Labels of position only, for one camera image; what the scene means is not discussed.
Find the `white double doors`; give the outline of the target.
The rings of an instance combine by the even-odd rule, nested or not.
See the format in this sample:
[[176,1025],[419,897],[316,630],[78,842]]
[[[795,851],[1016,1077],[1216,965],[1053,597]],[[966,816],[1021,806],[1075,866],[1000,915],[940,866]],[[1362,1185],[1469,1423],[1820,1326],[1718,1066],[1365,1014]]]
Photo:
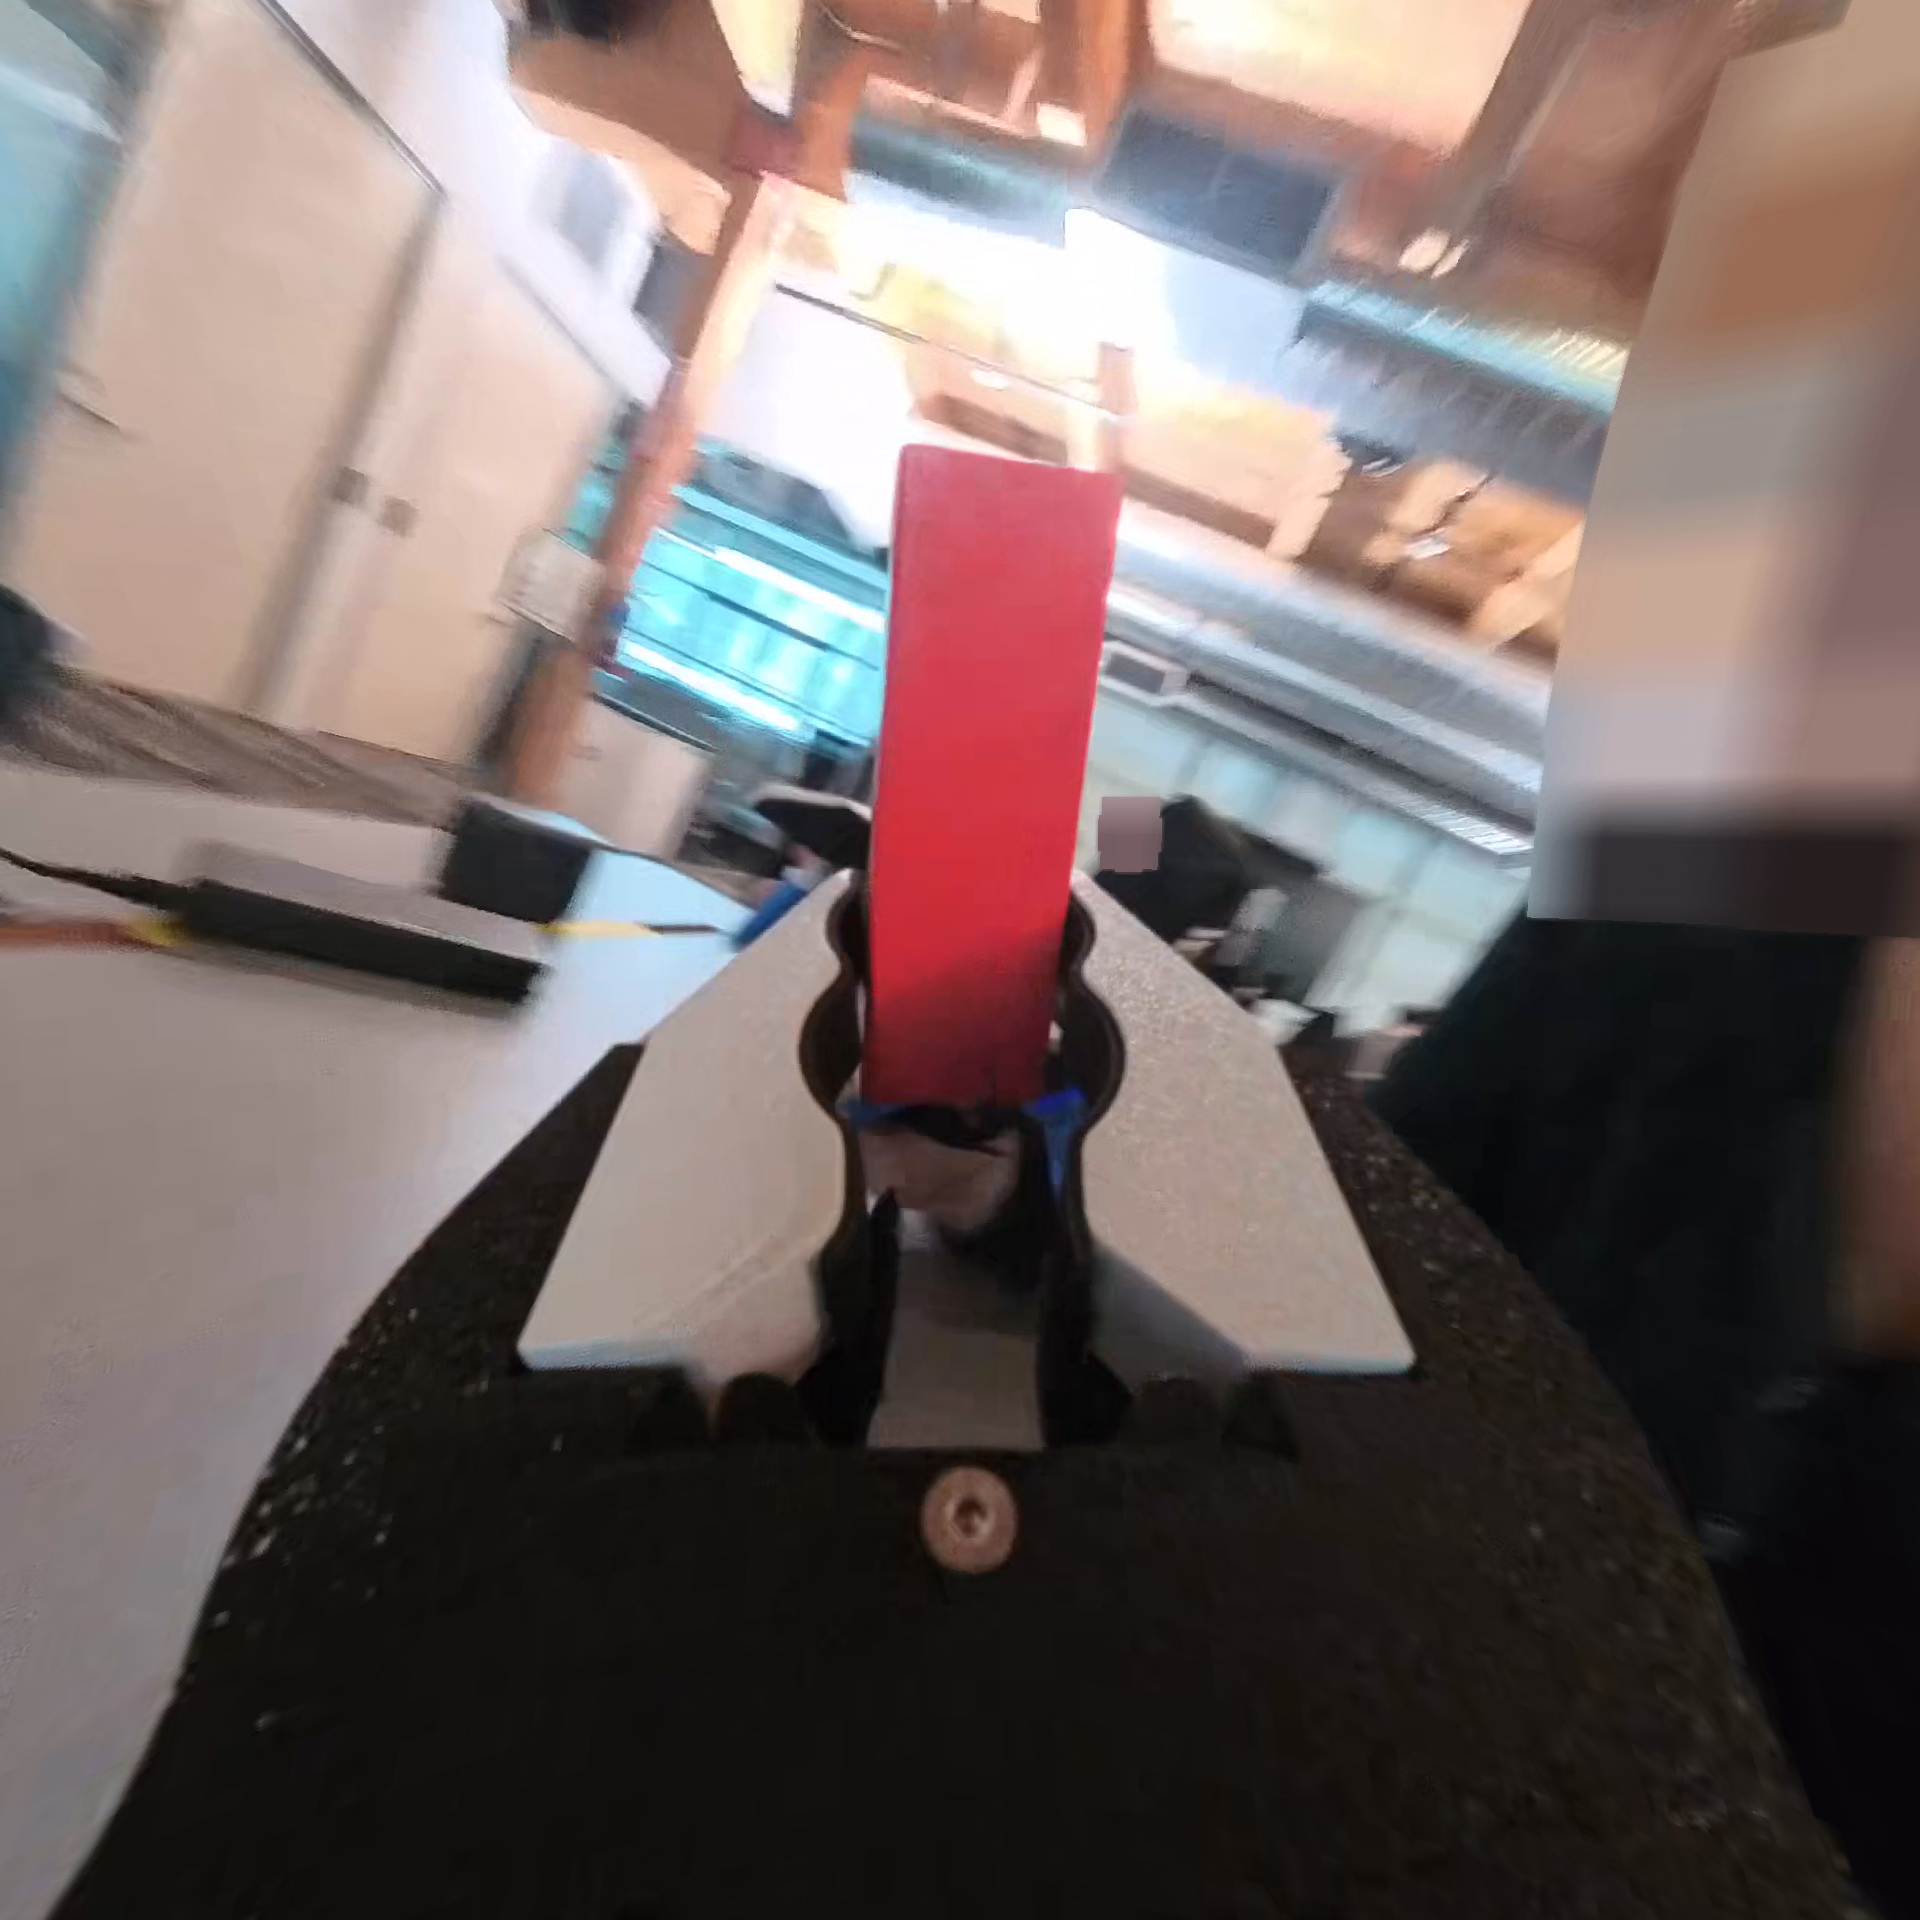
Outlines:
[[469,760],[662,394],[649,232],[506,10],[4,10],[4,585],[109,686]]

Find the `black power bank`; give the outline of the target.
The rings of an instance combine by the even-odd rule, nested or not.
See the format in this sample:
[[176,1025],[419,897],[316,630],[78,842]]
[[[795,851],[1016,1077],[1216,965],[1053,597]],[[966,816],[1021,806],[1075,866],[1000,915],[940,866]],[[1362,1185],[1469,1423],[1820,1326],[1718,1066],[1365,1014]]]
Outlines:
[[247,842],[206,842],[195,860],[176,884],[176,928],[489,1008],[525,1008],[553,965],[553,940],[526,921]]

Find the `wooden support post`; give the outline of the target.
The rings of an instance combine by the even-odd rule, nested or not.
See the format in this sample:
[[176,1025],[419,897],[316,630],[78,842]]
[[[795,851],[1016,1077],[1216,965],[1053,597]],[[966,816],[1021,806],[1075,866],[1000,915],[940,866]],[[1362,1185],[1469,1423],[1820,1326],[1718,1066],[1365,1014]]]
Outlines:
[[716,253],[699,259],[680,312],[678,312],[670,375],[662,375],[646,423],[633,432],[611,510],[608,510],[602,544],[591,544],[591,559],[602,559],[591,605],[569,630],[569,649],[537,664],[537,676],[513,709],[506,779],[497,779],[497,791],[513,806],[564,799],[564,770],[569,770],[569,745],[582,732],[591,686],[611,664],[623,621],[633,621],[639,559],[646,559],[649,528],[678,514],[678,488],[699,454],[710,405],[733,388],[744,328],[778,284],[794,206],[795,206],[794,176],[737,176],[733,188]]

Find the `red block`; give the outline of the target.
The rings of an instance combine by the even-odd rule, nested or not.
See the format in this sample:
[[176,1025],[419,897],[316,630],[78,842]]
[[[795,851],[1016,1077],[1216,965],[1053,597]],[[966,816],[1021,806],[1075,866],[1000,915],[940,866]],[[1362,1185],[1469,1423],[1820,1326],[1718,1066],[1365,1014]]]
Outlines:
[[1122,488],[902,454],[869,1109],[1032,1109],[1046,1087]]

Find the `black adapter cube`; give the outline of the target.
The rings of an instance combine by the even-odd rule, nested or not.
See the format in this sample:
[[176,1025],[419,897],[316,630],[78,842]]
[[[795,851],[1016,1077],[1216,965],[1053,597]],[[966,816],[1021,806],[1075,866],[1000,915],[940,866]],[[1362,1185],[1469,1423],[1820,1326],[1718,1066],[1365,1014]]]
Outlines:
[[608,838],[569,816],[513,799],[462,799],[435,860],[435,897],[553,928],[569,921],[602,851]]

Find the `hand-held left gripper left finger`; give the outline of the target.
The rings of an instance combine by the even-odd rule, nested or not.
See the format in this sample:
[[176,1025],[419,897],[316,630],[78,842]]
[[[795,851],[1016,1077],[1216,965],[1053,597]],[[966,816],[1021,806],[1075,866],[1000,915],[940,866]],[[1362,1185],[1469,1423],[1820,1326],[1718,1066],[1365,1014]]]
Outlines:
[[858,877],[826,877],[646,1036],[513,1340],[526,1372],[885,1389],[902,1224],[869,1208],[848,1115],[858,959]]

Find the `silver air duct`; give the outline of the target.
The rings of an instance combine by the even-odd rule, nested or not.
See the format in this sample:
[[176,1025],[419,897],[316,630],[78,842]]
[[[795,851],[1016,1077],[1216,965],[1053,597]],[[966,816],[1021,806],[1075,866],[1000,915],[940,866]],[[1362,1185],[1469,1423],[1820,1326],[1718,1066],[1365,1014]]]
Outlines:
[[1540,754],[1550,676],[1494,664],[1477,635],[1388,605],[1351,585],[1323,585],[1261,544],[1122,510],[1117,594],[1175,605],[1209,635],[1243,635],[1278,664],[1323,665],[1351,695],[1460,720],[1486,745]]

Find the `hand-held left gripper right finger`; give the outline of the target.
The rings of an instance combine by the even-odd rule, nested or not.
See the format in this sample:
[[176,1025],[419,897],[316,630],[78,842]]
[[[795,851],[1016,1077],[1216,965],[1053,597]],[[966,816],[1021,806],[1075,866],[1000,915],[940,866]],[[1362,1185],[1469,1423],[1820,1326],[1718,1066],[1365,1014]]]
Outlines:
[[1075,982],[1122,1043],[1075,1147],[1094,1359],[1122,1382],[1413,1372],[1278,1036],[1094,877],[1075,921]]

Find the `dark ceiling vent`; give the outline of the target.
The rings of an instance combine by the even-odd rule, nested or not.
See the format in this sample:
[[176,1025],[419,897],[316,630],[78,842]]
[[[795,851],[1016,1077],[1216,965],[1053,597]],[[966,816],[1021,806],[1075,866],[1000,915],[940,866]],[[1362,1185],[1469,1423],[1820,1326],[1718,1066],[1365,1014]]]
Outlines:
[[1334,189],[1346,176],[1303,151],[1237,147],[1159,105],[1131,105],[1094,176],[1107,226],[1253,278],[1303,278]]

